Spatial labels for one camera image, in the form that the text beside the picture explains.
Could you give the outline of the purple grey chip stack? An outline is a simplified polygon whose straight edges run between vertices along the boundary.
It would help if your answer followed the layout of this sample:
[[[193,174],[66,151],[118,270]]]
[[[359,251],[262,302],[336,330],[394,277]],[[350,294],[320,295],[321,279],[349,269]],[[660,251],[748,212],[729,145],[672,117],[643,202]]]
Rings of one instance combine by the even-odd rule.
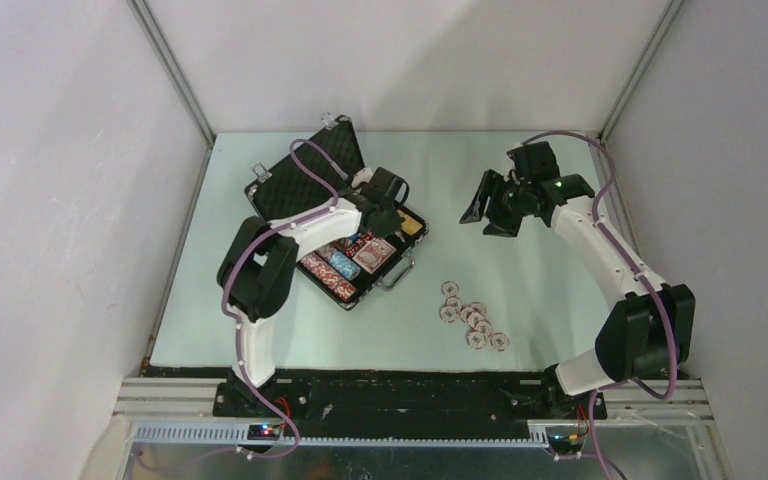
[[[316,253],[326,262],[328,262],[339,250],[331,243],[323,245],[316,250]]]

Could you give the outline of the light blue chip stack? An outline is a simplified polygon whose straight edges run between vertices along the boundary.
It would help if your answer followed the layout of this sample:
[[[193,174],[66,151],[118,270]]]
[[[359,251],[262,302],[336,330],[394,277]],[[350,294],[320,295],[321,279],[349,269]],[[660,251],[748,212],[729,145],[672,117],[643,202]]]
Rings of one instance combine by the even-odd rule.
[[[361,267],[340,251],[333,253],[328,263],[348,281],[354,280],[361,272]]]

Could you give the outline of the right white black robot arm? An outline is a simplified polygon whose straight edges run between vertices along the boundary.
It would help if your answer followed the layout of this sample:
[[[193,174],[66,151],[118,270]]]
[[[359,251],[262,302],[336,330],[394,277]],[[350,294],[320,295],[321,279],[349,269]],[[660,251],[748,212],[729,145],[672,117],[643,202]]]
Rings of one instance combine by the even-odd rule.
[[[594,346],[550,368],[555,382],[541,392],[545,411],[566,418],[582,395],[633,382],[666,400],[689,355],[696,300],[671,285],[631,248],[600,210],[608,188],[564,175],[546,134],[509,150],[511,170],[483,173],[463,224],[485,221],[486,236],[514,238],[527,217],[541,220],[574,250],[610,308]]]

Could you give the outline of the black poker set case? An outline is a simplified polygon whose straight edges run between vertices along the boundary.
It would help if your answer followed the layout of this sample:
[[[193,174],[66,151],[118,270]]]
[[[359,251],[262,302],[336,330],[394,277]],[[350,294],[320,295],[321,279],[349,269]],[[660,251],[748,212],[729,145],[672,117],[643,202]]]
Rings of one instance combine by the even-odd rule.
[[[368,167],[363,159],[353,122],[345,115],[327,118],[321,130],[313,134],[307,142],[294,146],[292,151],[305,168],[338,190],[348,188],[355,173]],[[265,220],[286,218],[325,201],[326,189],[299,168],[291,155],[270,168],[258,163],[253,171],[257,179],[246,187],[246,195],[257,214]],[[388,241],[396,251],[374,274],[369,274],[361,268],[360,274],[349,281],[356,288],[356,292],[348,303],[340,302],[301,265],[300,260],[297,269],[345,310],[353,309],[374,289],[393,290],[414,268],[413,249],[428,232],[427,221],[411,210],[406,202],[398,214],[401,218],[403,215],[409,215],[418,220],[423,224],[422,230],[414,236],[408,236],[401,231],[400,226],[395,234],[375,236]],[[338,243],[342,239],[330,242],[340,252],[342,251]]]

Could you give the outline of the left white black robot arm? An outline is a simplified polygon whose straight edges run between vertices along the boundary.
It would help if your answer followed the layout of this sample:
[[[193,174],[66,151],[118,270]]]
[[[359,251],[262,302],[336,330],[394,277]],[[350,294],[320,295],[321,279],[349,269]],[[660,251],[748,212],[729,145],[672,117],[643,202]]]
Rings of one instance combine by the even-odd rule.
[[[252,416],[268,414],[276,403],[276,390],[267,383],[276,371],[273,317],[289,297],[296,264],[357,233],[396,233],[398,210],[410,192],[406,180],[383,167],[358,172],[343,190],[309,175],[326,189],[325,201],[286,218],[247,218],[217,272],[220,308],[236,331],[232,370],[245,382],[237,402]]]

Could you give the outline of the white red chip stack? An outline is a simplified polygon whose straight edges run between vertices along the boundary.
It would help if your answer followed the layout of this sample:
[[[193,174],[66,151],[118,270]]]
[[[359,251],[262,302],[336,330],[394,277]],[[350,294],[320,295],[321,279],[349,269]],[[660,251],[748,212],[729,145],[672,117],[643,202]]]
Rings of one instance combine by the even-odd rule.
[[[469,348],[496,352],[509,349],[510,338],[490,321],[484,303],[464,301],[459,285],[454,281],[443,282],[440,291],[444,300],[438,310],[439,319],[446,324],[462,323],[467,328],[465,343]]]

